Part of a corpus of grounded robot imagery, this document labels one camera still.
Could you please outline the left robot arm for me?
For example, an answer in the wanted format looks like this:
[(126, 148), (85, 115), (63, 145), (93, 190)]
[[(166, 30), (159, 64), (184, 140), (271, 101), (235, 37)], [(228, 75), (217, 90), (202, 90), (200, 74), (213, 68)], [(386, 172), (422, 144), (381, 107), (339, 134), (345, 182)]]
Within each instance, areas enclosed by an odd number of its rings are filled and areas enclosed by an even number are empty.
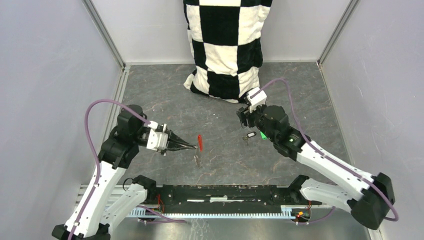
[(117, 125), (94, 152), (95, 169), (87, 190), (66, 223), (51, 235), (58, 240), (109, 240), (119, 224), (141, 203), (157, 198), (156, 181), (143, 175), (107, 206), (115, 186), (139, 153), (140, 147), (160, 153), (195, 150), (197, 146), (177, 136), (167, 124), (148, 120), (139, 105), (123, 105)]

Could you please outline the green key tag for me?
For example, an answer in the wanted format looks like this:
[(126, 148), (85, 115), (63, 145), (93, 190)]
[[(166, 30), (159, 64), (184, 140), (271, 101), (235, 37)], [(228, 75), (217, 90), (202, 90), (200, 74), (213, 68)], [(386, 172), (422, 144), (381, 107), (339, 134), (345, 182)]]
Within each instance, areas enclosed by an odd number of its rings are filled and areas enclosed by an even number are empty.
[(268, 139), (267, 136), (262, 131), (260, 132), (260, 135), (261, 135), (261, 138), (263, 140), (267, 140)]

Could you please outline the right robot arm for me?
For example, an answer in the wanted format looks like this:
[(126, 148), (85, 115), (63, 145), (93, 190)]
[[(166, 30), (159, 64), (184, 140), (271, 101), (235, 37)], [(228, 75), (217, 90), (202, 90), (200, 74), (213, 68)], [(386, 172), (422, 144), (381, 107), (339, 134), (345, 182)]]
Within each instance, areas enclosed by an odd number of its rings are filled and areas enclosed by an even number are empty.
[(265, 104), (236, 112), (243, 127), (257, 128), (279, 154), (308, 166), (333, 184), (299, 175), (290, 184), (289, 199), (295, 204), (317, 201), (342, 209), (364, 227), (377, 230), (395, 203), (392, 180), (380, 172), (373, 175), (356, 168), (320, 147), (292, 127), (281, 106)]

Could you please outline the red key tag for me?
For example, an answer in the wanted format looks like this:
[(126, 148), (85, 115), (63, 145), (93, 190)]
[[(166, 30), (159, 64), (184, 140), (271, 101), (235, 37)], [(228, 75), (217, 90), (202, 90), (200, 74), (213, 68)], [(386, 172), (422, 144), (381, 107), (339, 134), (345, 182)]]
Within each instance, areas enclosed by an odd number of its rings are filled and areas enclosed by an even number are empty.
[(199, 134), (197, 136), (197, 141), (198, 141), (198, 149), (199, 149), (200, 152), (202, 152), (203, 151), (203, 137), (202, 137), (201, 134)]

